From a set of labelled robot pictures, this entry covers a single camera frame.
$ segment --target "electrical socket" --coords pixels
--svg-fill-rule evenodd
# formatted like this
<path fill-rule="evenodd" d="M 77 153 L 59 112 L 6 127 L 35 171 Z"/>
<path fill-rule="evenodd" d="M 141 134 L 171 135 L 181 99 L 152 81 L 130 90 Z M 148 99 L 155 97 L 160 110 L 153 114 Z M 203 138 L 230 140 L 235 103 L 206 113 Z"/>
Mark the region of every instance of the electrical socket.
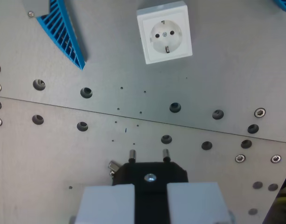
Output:
<path fill-rule="evenodd" d="M 184 1 L 137 10 L 146 64 L 193 55 Z"/>

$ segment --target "blue plastic part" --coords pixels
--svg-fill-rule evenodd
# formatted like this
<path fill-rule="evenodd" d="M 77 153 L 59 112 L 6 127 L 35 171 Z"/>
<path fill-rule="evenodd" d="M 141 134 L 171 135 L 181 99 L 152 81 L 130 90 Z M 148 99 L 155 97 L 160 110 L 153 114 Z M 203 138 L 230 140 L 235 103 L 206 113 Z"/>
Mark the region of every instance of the blue plastic part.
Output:
<path fill-rule="evenodd" d="M 283 9 L 284 11 L 286 11 L 286 0 L 274 0 L 278 6 Z"/>
<path fill-rule="evenodd" d="M 58 48 L 81 70 L 85 60 L 77 43 L 64 0 L 50 0 L 50 13 L 37 18 Z"/>

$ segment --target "metal surface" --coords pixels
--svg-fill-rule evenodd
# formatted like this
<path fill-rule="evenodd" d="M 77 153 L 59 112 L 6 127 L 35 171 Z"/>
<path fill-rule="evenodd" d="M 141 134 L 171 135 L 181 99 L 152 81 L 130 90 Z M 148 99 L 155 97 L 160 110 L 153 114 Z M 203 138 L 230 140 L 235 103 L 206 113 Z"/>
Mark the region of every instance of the metal surface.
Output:
<path fill-rule="evenodd" d="M 153 181 L 156 181 L 156 175 L 155 174 L 146 174 L 144 179 L 147 182 L 153 182 Z"/>
<path fill-rule="evenodd" d="M 77 214 L 85 186 L 111 185 L 111 159 L 123 164 L 135 149 L 137 162 L 162 161 L 165 134 L 172 136 L 169 151 L 187 170 L 189 181 L 217 182 L 238 224 L 262 223 L 278 192 L 267 187 L 281 186 L 286 177 L 286 143 L 249 138 L 252 147 L 242 149 L 245 137 L 238 135 L 6 98 L 0 102 L 3 224 L 67 224 Z M 42 125 L 33 123 L 34 114 L 44 117 Z M 86 132 L 77 129 L 80 121 L 88 124 Z M 212 142 L 211 150 L 201 148 L 205 141 Z M 247 160 L 238 164 L 234 158 L 241 153 Z M 275 154 L 282 156 L 280 163 L 271 163 Z M 263 183 L 262 189 L 253 189 L 256 181 Z M 249 216 L 251 208 L 258 214 Z"/>
<path fill-rule="evenodd" d="M 187 0 L 194 55 L 146 65 L 136 10 L 168 2 L 66 1 L 87 59 L 79 71 L 20 1 L 0 1 L 0 96 L 286 142 L 286 12 L 272 1 Z"/>

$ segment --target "gray metal plate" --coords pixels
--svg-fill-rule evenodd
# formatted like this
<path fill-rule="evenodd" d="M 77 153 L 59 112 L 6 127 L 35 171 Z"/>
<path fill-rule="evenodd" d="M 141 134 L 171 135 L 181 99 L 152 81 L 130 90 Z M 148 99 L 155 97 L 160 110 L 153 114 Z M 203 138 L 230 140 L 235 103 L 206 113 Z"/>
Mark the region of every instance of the gray metal plate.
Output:
<path fill-rule="evenodd" d="M 252 147 L 242 149 L 245 137 L 238 135 L 5 98 L 0 102 L 0 223 L 67 224 L 77 214 L 84 187 L 111 184 L 109 161 L 127 162 L 130 149 L 137 151 L 138 162 L 146 162 L 161 161 L 168 148 L 190 182 L 218 182 L 238 224 L 262 223 L 278 192 L 268 186 L 281 186 L 286 177 L 286 143 L 249 138 Z M 35 114 L 43 116 L 42 125 L 32 122 Z M 88 124 L 86 132 L 78 131 L 80 121 Z M 161 143 L 165 134 L 172 143 Z M 213 148 L 202 150 L 204 141 Z M 238 154 L 246 156 L 245 162 L 235 162 Z M 271 163 L 275 154 L 282 156 L 280 163 Z M 256 181 L 263 188 L 253 189 Z M 251 208 L 258 214 L 249 216 Z"/>
<path fill-rule="evenodd" d="M 146 65 L 136 10 L 167 2 L 68 0 L 80 71 L 20 1 L 0 1 L 0 96 L 239 135 L 258 124 L 252 137 L 286 142 L 286 13 L 265 0 L 187 0 L 194 55 Z"/>

